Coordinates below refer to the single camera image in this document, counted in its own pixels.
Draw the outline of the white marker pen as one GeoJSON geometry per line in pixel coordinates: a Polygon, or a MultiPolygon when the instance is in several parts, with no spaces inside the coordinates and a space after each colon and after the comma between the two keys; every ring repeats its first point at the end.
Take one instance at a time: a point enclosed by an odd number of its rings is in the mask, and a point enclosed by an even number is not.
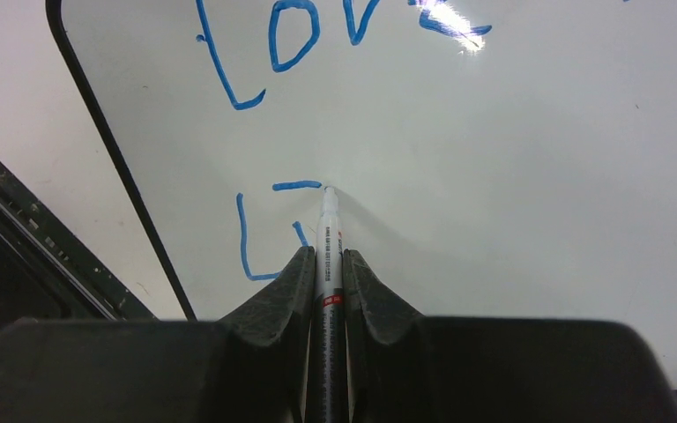
{"type": "Polygon", "coordinates": [[[316,231],[314,303],[310,327],[307,422],[347,422],[343,235],[337,191],[324,189],[316,231]]]}

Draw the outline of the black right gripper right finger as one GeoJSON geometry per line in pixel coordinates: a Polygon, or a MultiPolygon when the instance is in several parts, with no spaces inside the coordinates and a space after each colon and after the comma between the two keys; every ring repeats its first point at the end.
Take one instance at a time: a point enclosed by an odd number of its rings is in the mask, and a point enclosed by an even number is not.
{"type": "Polygon", "coordinates": [[[351,249],[343,279],[355,422],[677,422],[624,324],[426,316],[351,249]]]}

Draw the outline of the black framed whiteboard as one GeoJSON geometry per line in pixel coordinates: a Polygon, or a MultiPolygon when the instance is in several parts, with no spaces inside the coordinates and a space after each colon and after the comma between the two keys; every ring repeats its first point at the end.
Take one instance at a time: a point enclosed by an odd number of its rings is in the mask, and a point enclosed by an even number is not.
{"type": "Polygon", "coordinates": [[[427,315],[625,323],[677,388],[677,1],[49,1],[183,313],[343,240],[427,315]]]}

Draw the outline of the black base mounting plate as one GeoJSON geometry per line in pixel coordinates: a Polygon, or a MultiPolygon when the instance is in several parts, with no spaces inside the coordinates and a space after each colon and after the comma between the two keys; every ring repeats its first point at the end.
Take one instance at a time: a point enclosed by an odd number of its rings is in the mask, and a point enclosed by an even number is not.
{"type": "Polygon", "coordinates": [[[0,330],[153,313],[0,161],[0,330]]]}

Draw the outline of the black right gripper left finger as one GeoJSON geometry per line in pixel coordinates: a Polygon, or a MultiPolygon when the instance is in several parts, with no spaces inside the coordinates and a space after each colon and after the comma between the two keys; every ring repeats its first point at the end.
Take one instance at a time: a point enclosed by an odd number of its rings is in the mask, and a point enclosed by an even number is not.
{"type": "Polygon", "coordinates": [[[0,422],[300,417],[316,254],[216,322],[29,321],[0,331],[0,422]]]}

